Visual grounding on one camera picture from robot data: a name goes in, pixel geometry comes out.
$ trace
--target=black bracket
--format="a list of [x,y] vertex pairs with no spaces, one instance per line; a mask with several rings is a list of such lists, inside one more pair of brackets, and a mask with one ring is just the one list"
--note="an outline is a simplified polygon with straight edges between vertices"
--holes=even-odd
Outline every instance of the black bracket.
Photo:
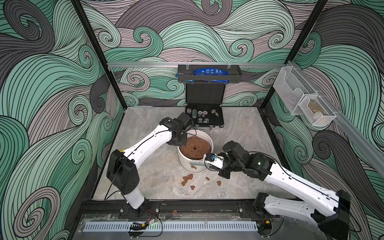
[[159,217],[159,208],[160,208],[160,203],[158,202],[145,201],[138,209],[133,209],[129,204],[124,204],[120,209],[119,218],[120,219],[129,218],[133,220],[140,220],[140,219],[147,220],[148,218],[150,218],[151,213],[146,211],[150,210],[154,214],[156,214],[156,217]]
[[241,218],[251,218],[253,221],[263,221],[265,218],[279,218],[279,215],[269,214],[264,207],[254,207],[252,202],[245,200],[238,203]]

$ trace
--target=black metal frame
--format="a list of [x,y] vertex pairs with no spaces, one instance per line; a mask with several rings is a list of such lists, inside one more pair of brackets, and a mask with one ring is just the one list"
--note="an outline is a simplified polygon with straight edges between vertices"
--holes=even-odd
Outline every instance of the black metal frame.
[[[148,209],[156,212],[157,216],[164,214],[166,216],[165,220],[173,217],[174,210],[178,214],[239,214],[240,218],[256,222],[262,222],[265,217],[273,217],[273,215],[256,215],[252,206],[254,201],[254,199],[149,200],[147,206]],[[147,220],[149,217],[149,215],[144,214],[141,218],[137,218],[124,200],[84,201],[69,229],[68,239],[73,238],[83,214],[111,214],[111,216],[137,221],[140,219]]]
[[[122,122],[122,120],[124,119],[124,115],[125,115],[125,112],[123,112],[123,114],[122,114],[122,116],[121,116],[119,125],[118,125],[118,127],[117,127],[117,129],[116,129],[116,132],[115,132],[115,136],[113,136],[113,139],[112,139],[112,141],[111,141],[111,146],[109,147],[108,152],[107,152],[107,155],[105,156],[105,160],[104,160],[103,166],[102,166],[102,168],[101,168],[101,170],[100,170],[99,176],[97,177],[97,181],[96,181],[97,183],[100,181],[100,178],[101,178],[101,175],[102,175],[102,173],[103,173],[103,171],[104,171],[105,165],[107,164],[107,160],[108,160],[109,154],[111,153],[113,143],[115,142],[116,136],[117,136],[117,134],[118,134],[118,132],[119,132],[121,122]],[[97,184],[95,184],[95,186],[93,187],[91,196],[93,196],[93,195],[95,194],[95,192],[96,192],[96,188],[97,188]]]
[[83,6],[80,3],[80,0],[71,0],[71,2],[73,5],[73,8],[75,9],[75,11],[77,13],[77,16],[80,19],[81,24],[83,25],[83,28],[84,28],[89,40],[91,42],[91,45],[92,45],[100,63],[101,63],[101,66],[103,67],[104,72],[105,72],[109,82],[111,83],[112,88],[114,89],[117,98],[120,101],[121,106],[124,109],[127,109],[127,104],[125,103],[124,97],[121,94],[121,91],[118,87],[118,83],[115,79],[115,76],[114,76],[113,72],[108,69],[107,59],[105,58],[104,53],[103,53],[103,51],[102,51],[102,49],[101,49],[101,47],[97,41],[96,35],[95,35],[95,33],[92,29],[92,26],[91,26],[91,24],[87,18],[87,15],[85,14],[85,11],[83,9]]
[[291,167],[289,166],[289,163],[288,163],[287,159],[285,158],[284,152],[281,149],[280,144],[278,143],[277,138],[276,138],[275,134],[273,133],[271,125],[268,122],[267,114],[264,112],[264,110],[262,110],[260,108],[258,108],[258,110],[259,110],[260,116],[263,120],[266,131],[268,132],[268,135],[272,141],[273,147],[276,150],[277,156],[280,159],[281,165],[290,171]]
[[[122,107],[124,109],[127,109],[127,105],[125,104],[124,98],[121,94],[120,89],[118,88],[117,81],[113,75],[113,72],[111,72],[108,69],[106,58],[103,54],[103,51],[101,50],[101,47],[98,44],[97,38],[92,30],[91,24],[88,21],[88,18],[86,17],[85,11],[80,3],[79,0],[71,0],[76,13],[85,29],[85,32],[88,35],[88,38],[91,41],[91,44],[96,52],[96,55],[99,58],[99,61],[101,62],[101,65],[106,72],[107,78],[109,79],[113,89],[115,90],[116,96],[118,97]],[[304,43],[305,39],[311,32],[311,29],[313,28],[314,24],[316,23],[317,18],[321,14],[325,4],[327,3],[327,0],[319,0],[317,4],[315,5],[310,17],[305,23],[305,26],[303,27],[303,30],[301,31],[297,41],[295,42],[293,48],[291,49],[290,53],[288,54],[288,57],[285,61],[287,63],[289,60],[293,60],[297,53],[299,52],[302,44]],[[269,103],[270,99],[272,98],[273,94],[275,92],[275,89],[273,87],[270,88],[270,90],[267,93],[267,96],[265,97],[264,101],[262,102],[260,108],[258,108],[260,116],[263,120],[263,123],[267,129],[268,135],[271,138],[272,144],[277,152],[277,155],[280,159],[280,162],[282,166],[290,170],[289,164],[287,159],[284,156],[284,153],[282,149],[280,148],[280,145],[277,141],[277,138],[275,134],[273,133],[273,130],[268,122],[268,116],[264,112],[264,109],[266,108],[267,104]],[[114,136],[114,139],[112,141],[112,144],[116,138],[117,132]],[[101,172],[103,171],[105,167],[106,161],[104,162],[104,165],[102,167]],[[172,216],[172,212],[174,210],[177,210],[178,213],[217,213],[217,214],[223,214],[223,213],[234,213],[239,214],[241,218],[250,218],[254,221],[261,222],[264,217],[260,217],[255,215],[254,209],[253,209],[253,202],[254,199],[234,199],[234,200],[221,200],[221,199],[211,199],[211,200],[149,200],[148,201],[148,208],[149,209],[159,209],[159,214],[169,214]],[[127,218],[127,217],[133,217],[134,212],[128,207],[126,202],[124,200],[114,200],[114,201],[84,201],[78,211],[78,214],[75,218],[75,221],[73,222],[71,228],[69,229],[70,235],[69,239],[72,239],[74,236],[74,233],[77,230],[77,226],[82,219],[83,214],[112,214],[115,216],[119,216],[120,218]]]

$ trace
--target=white bucket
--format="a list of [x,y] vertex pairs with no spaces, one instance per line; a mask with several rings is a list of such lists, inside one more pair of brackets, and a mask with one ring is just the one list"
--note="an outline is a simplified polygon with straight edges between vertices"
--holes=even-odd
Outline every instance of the white bucket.
[[[187,133],[190,133],[190,134],[195,134],[195,130],[189,130]],[[208,134],[206,134],[205,132],[203,131],[200,131],[200,130],[196,130],[196,136],[197,137],[200,137],[204,140],[206,140],[209,145],[211,145],[211,152],[213,152],[214,150],[214,143],[212,142],[212,139],[208,136]],[[204,171],[205,169],[207,169],[205,166],[195,166],[197,169],[194,169],[191,167],[191,164],[190,162],[192,161],[192,159],[189,159],[187,158],[186,156],[184,156],[181,151],[180,151],[180,148],[178,147],[177,148],[177,152],[179,153],[179,163],[180,165],[185,169],[187,170],[188,172],[202,172]]]

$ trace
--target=open case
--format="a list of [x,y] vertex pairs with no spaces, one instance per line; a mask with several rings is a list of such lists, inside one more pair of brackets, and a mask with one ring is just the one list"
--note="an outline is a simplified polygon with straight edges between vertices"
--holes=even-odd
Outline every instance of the open case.
[[190,115],[195,127],[223,127],[224,118],[221,104],[223,102],[225,84],[193,84],[185,85],[185,113]]

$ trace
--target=green swirl wallpaper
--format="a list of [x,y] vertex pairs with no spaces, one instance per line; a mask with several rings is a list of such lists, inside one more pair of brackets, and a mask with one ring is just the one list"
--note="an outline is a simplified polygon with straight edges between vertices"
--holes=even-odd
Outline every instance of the green swirl wallpaper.
[[[384,4],[352,0],[323,10],[295,62],[383,154]],[[265,112],[292,170],[352,195],[361,232],[350,239],[384,239],[384,180],[335,123],[313,127],[292,116],[277,94]],[[359,230],[352,220],[350,229]]]
[[0,1],[0,239],[67,239],[122,114],[70,0]]
[[[317,0],[81,2],[107,61],[284,63]],[[128,106],[185,104],[175,68],[113,71]],[[278,74],[242,71],[223,106],[260,106]]]

